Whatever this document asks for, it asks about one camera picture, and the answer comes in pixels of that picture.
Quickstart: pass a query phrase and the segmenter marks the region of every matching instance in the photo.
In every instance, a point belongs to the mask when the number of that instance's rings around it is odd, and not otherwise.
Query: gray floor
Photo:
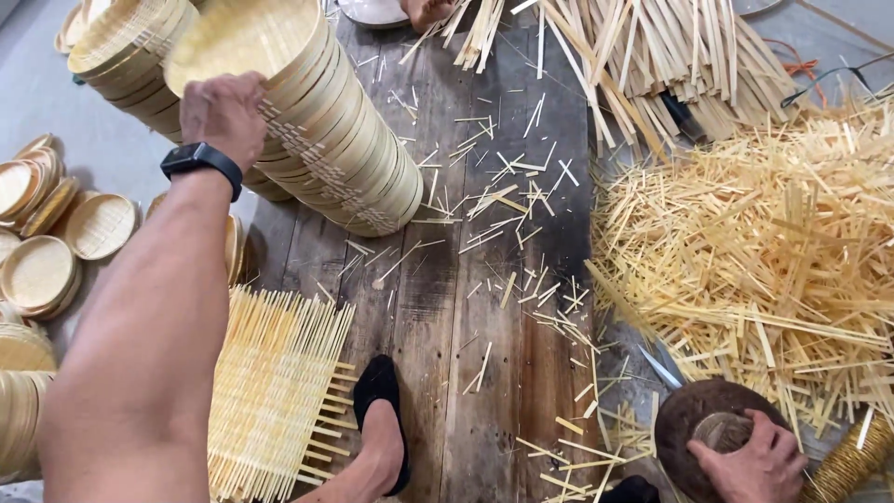
[[[761,3],[765,4],[766,0],[734,0],[734,5],[742,8]],[[890,0],[814,0],[814,3],[894,45],[894,36],[890,34],[894,3]],[[0,110],[3,110],[0,159],[11,157],[33,137],[52,132],[62,139],[64,161],[82,185],[125,195],[139,202],[145,211],[152,198],[166,189],[167,181],[157,165],[172,144],[108,105],[90,88],[72,83],[65,57],[53,50],[53,38],[73,4],[73,0],[21,0],[9,19],[0,25],[0,89],[4,90],[0,93]],[[856,65],[884,52],[790,0],[749,21],[765,37],[794,46],[805,60],[819,58],[817,72],[844,65],[842,57],[849,65]],[[789,61],[786,56],[782,57],[783,61]],[[894,60],[867,69],[865,75],[872,89],[880,89],[894,81]],[[841,79],[851,81],[845,73],[841,74]],[[838,95],[839,81],[829,78],[823,87],[829,97],[834,98]],[[266,204],[254,194],[247,193],[232,211],[248,225],[258,208]],[[89,280],[102,266],[91,264],[85,289],[89,288]],[[76,305],[51,327],[61,343],[60,351],[63,351],[77,317]],[[602,372],[616,375],[629,354],[631,370],[642,376],[650,375],[651,371],[635,351],[639,341],[637,334],[618,326],[607,337],[618,338],[621,344],[612,352],[611,358],[603,361]],[[606,399],[628,400],[642,412],[643,418],[647,417],[648,405],[643,397],[650,394],[644,391],[663,389],[638,380],[628,383],[629,386],[615,387]],[[823,449],[820,444],[816,451],[811,448],[811,452],[819,456]],[[17,498],[39,500],[41,491],[39,483],[0,487],[0,503]],[[887,502],[890,497],[864,493],[855,497],[856,500]]]

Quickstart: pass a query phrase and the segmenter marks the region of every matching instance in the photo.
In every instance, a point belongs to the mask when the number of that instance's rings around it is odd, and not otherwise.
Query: black smartwatch
[[[168,153],[162,161],[162,173],[171,179],[171,175],[188,173],[204,167],[212,167],[223,173],[232,185],[232,200],[236,202],[242,192],[242,170],[226,157],[226,154],[205,142],[192,143],[177,147]]]

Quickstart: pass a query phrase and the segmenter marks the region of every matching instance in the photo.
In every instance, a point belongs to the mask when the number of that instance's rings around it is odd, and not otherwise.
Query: forearm
[[[114,271],[88,300],[47,410],[48,423],[79,434],[57,433],[55,442],[129,448],[183,436],[205,441],[227,323],[230,196],[227,180],[213,170],[175,179],[115,258]]]

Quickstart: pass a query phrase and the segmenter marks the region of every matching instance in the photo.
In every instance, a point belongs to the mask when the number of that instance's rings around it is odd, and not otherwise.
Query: hand
[[[183,144],[204,141],[232,159],[244,174],[264,149],[267,126],[257,111],[264,97],[258,72],[190,82],[180,103]]]
[[[726,503],[795,503],[807,456],[798,451],[795,435],[767,414],[751,409],[745,414],[755,428],[740,450],[719,454],[699,440],[686,447]]]

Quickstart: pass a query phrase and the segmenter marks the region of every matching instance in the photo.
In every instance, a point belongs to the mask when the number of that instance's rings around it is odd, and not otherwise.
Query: scissor blade
[[[639,347],[639,351],[642,352],[643,356],[645,356],[645,360],[647,362],[649,362],[650,365],[652,365],[652,368],[655,370],[655,373],[658,374],[658,377],[661,378],[662,381],[664,381],[664,384],[666,384],[668,388],[678,389],[678,388],[683,387],[683,384],[679,380],[677,380],[677,378],[675,378],[673,376],[673,374],[668,372],[668,370],[665,369],[663,365],[658,363],[649,354],[648,351],[643,349],[643,347],[641,345],[637,345],[637,347]]]
[[[679,367],[677,363],[673,361],[673,356],[668,351],[668,348],[662,341],[655,341],[655,347],[658,348],[658,355],[662,358],[662,364],[664,368],[670,372],[674,378],[677,379],[677,382],[683,383],[686,382],[686,379],[683,377],[683,372],[679,371]]]

